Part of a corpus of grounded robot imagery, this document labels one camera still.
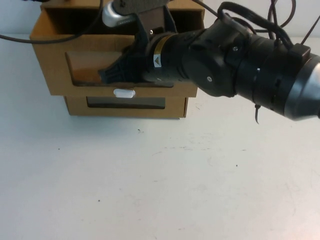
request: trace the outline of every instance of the cable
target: cable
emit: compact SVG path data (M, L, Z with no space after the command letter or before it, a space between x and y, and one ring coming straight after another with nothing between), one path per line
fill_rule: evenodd
M278 28L279 26L278 26L278 18L277 18L277 11L276 11L276 2L275 2L275 0L271 0L271 7L272 7L272 13L273 13L273 22L274 22L274 25ZM271 31L269 31L269 37L270 37L270 39L273 39L273 34L272 34L272 32ZM277 44L277 45L279 45L279 41L280 41L280 39L279 39L279 36L278 36L278 34L276 35L276 41L275 41L275 43Z
M27 39L19 39L19 38L14 38L14 37L9 37L9 36L4 36L0 35L0 39L16 42L16 43L23 43L23 44L60 44L60 43L65 43L74 39L77 39L81 37L82 35L87 34L92 30L92 28L97 24L97 22L100 20L100 16L102 14L102 11L104 9L104 0L100 0L100 5L99 5L99 12L98 15L95 17L93 22L82 32L75 34L73 36L69 36L66 38L61 38L61 39L53 39L53 40L27 40Z
M200 1L200 0L191 0L191 1L195 2L196 4L199 4L201 7L205 8L210 13L212 13L213 15L218 17L218 13L216 11L214 11L211 7L209 7L207 4L203 3L202 1Z
M239 24L243 25L244 27L247 27L248 29L251 30L251 32L254 35L257 35L256 30L254 29L253 26L250 25L250 23L248 23L247 21L243 20L242 18L239 17L232 17L233 20L235 20L236 22L238 22Z
M248 21L258 25L259 27L262 27L264 29L267 29L279 36L281 39L283 45L289 50L293 47L293 43L291 39L289 38L286 31L284 31L280 26L276 26L273 22L263 18L262 16L256 14L252 10L241 6L239 4L233 3L233 2L223 2L219 9L218 9L218 18L219 19L230 19L231 17L227 16L224 13L224 10L229 10L233 13L236 13L240 15L241 17L244 17Z
M310 34L312 33L312 31L315 29L317 23L320 20L320 16L317 18L317 20L315 21L315 23L312 25L312 27L310 28L310 30L308 31L308 33L305 35L304 39L302 40L301 44L305 44L305 42L307 41L308 37L310 36Z
M287 26L296 14L297 0L291 0L291 3L292 3L292 7L291 7L290 15L287 18L287 20L283 24L280 25L281 28L284 28L285 26ZM273 17L273 10L272 10L272 5L270 5L267 20L272 22L272 17ZM265 29L256 29L256 32L257 33L268 33L269 31L265 30Z

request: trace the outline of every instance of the white table surface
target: white table surface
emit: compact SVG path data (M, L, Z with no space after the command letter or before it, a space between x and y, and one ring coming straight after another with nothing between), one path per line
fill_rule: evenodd
M201 91L186 119L69 116L3 40L0 74L1 240L320 238L320 120Z

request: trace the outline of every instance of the white wall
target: white wall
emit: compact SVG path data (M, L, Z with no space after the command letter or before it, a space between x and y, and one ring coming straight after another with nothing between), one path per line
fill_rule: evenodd
M0 0L0 33L28 34L40 14L40 3Z
M270 0L233 0L258 14L267 17ZM217 10L222 0L204 0L210 7ZM39 14L39 3L21 0L0 0L0 33L30 33ZM291 10L291 0L279 0L277 12L279 22L283 22ZM297 0L296 15L286 27L291 36L304 36L313 22L320 15L320 0ZM205 16L206 26L213 23L215 17L210 13ZM320 37L320 23L313 36Z

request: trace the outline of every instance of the cardboard box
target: cardboard box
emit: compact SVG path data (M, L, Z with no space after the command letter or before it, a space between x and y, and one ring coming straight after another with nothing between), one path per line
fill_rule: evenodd
M66 38L85 29L98 13L99 0L51 0L41 5L32 40ZM190 0L168 5L179 33L204 28L204 9ZM89 34L75 40L34 45L51 95L65 96L70 115L184 118L188 98L196 97L192 83L103 84L98 70L107 68L134 42L136 23L117 28L99 21ZM135 91L134 98L116 98L115 89Z
M32 40L66 38L83 30L98 13L98 0L51 0L30 35ZM190 0L170 2L170 11L180 33L203 29L204 9ZM147 84L103 85L99 69L112 64L130 46L137 33L136 23L108 28L102 20L92 32L58 44L34 45L51 95L73 97L114 97L117 88L134 89L137 97L196 97L192 83L163 86Z
M72 116L107 116L138 118L185 118L188 98L136 98L140 102L128 108L123 102L111 103L110 97L70 97L64 98L69 114Z

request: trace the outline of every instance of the warning label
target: warning label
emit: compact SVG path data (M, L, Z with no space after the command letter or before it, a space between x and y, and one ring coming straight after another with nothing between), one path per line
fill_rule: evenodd
M155 47L154 50L154 55L153 55L153 64L155 68L161 68L162 64L161 64L161 53L162 53L162 49L164 48L165 43L167 42L167 40L169 38L171 38L173 35L168 35L165 36L164 38L162 38L158 44Z
M161 68L161 54L153 55L153 63L155 68Z

